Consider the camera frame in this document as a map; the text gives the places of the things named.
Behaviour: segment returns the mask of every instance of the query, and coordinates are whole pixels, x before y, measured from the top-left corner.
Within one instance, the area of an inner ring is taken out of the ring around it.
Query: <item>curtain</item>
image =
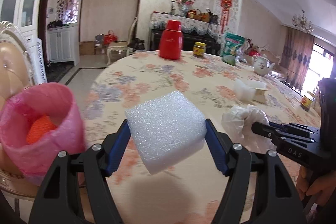
[[[287,27],[280,65],[288,69],[287,84],[301,90],[307,74],[315,37]]]

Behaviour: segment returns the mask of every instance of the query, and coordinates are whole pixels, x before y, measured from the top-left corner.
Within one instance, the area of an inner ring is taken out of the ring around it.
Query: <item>dining table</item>
[[[239,101],[235,79],[266,83],[265,102]],[[272,122],[320,127],[318,114],[300,107],[302,97],[298,93],[270,75],[257,75],[244,63],[232,66],[219,56],[205,54],[198,58],[187,51],[182,51],[178,60],[166,60],[158,51],[150,51],[116,61],[93,82],[85,111],[87,146],[117,132],[126,109],[175,90],[183,93],[219,132],[226,132],[221,124],[223,113],[234,105],[248,104],[263,110]],[[299,165],[280,158],[295,183]],[[217,170],[206,144],[180,163],[151,175],[131,138],[118,170],[106,181],[126,224],[210,224],[228,179]],[[255,182],[256,173],[251,173],[241,222],[249,219]]]

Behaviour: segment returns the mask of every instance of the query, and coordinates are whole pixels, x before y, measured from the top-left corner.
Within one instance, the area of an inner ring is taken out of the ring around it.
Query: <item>jar with yellow label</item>
[[[311,96],[310,93],[307,92],[301,100],[301,107],[305,111],[309,111],[313,101],[315,101],[315,98],[313,96]]]
[[[196,57],[204,57],[206,44],[202,42],[195,42],[193,52]]]

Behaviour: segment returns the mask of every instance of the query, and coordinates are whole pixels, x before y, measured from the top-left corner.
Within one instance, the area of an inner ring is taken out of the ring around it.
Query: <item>blue gripper pad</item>
[[[221,143],[219,142],[217,135],[214,130],[214,126],[211,122],[208,122],[208,119],[205,121],[205,126],[207,129],[207,133],[205,134],[205,140],[208,144],[209,150],[211,152],[212,158],[215,162],[216,168],[223,173],[223,175],[227,175],[228,166],[227,166],[227,156],[224,151]]]
[[[119,128],[118,132],[115,134],[118,134],[118,137],[115,140],[112,149],[110,150],[108,165],[106,168],[106,172],[109,176],[112,175],[113,172],[116,172],[118,170],[126,146],[131,137],[128,123],[124,122],[123,125]]]

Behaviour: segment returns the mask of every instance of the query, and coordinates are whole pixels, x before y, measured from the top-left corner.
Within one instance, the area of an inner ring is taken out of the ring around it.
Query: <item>white teapot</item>
[[[254,72],[260,76],[268,74],[275,65],[275,63],[269,65],[269,60],[267,59],[265,54],[264,56],[254,55],[252,57],[252,63]]]

